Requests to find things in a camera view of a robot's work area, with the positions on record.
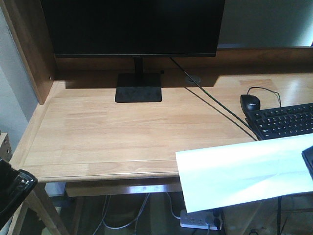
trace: white paper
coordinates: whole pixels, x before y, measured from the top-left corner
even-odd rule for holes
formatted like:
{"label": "white paper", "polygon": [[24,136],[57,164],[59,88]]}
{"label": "white paper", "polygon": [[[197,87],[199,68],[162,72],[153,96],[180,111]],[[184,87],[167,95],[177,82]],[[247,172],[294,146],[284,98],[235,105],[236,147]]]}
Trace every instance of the white paper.
{"label": "white paper", "polygon": [[313,134],[176,153],[187,212],[313,191]]}

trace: wooden desk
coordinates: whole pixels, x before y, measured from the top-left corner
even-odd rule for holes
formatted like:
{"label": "wooden desk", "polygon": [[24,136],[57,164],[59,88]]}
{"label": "wooden desk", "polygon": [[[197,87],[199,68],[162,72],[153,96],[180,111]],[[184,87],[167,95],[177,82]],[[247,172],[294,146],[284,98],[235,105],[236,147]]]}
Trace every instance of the wooden desk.
{"label": "wooden desk", "polygon": [[[278,91],[283,106],[309,103],[313,102],[312,76],[220,76],[206,89],[244,118],[239,97],[249,87]],[[115,103],[114,93],[113,88],[66,89],[64,81],[55,81],[45,104],[37,107],[29,123],[11,160],[13,167],[31,172],[42,184],[177,179],[176,151],[252,141],[199,88],[166,86],[161,103]],[[272,93],[252,90],[251,94],[260,98],[263,109],[278,107]],[[47,205],[42,190],[33,194],[30,204]],[[45,224],[54,235],[68,234],[51,210],[51,205],[44,206]]]}

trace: keyboard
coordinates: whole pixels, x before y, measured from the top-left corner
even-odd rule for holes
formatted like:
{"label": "keyboard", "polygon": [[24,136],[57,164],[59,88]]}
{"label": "keyboard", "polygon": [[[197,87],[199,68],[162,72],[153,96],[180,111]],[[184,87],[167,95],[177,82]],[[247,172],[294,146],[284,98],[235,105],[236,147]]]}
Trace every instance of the keyboard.
{"label": "keyboard", "polygon": [[313,133],[313,103],[250,111],[246,120],[262,140]]}

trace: computer mouse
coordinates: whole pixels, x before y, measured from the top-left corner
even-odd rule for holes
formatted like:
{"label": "computer mouse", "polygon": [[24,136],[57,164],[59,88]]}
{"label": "computer mouse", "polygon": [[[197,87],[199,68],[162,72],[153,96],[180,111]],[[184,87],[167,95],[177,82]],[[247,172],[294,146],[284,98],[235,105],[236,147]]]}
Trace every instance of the computer mouse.
{"label": "computer mouse", "polygon": [[240,104],[244,114],[250,111],[260,110],[261,108],[259,98],[250,94],[242,94],[240,96]]}

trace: power strip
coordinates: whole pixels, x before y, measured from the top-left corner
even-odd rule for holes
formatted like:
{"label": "power strip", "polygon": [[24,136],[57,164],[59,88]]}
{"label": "power strip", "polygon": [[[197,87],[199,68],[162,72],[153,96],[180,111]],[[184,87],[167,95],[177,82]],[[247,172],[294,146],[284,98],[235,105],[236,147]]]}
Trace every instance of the power strip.
{"label": "power strip", "polygon": [[[220,221],[219,227],[214,224],[214,219]],[[218,217],[215,217],[212,211],[187,213],[186,210],[181,210],[180,226],[184,228],[220,230],[222,228],[222,218],[220,214]]]}

